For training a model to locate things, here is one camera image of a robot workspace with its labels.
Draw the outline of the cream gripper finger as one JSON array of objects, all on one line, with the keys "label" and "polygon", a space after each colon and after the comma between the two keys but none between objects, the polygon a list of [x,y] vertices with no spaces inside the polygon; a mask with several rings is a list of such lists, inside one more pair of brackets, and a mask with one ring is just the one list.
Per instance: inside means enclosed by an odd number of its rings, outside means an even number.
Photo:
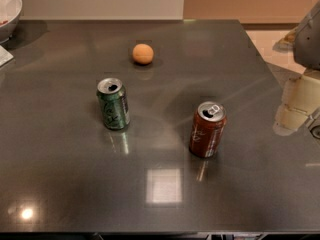
[{"label": "cream gripper finger", "polygon": [[306,126],[313,137],[319,137],[320,71],[307,69],[292,74],[283,84],[281,105],[275,115],[273,129],[280,136],[289,136]]}]

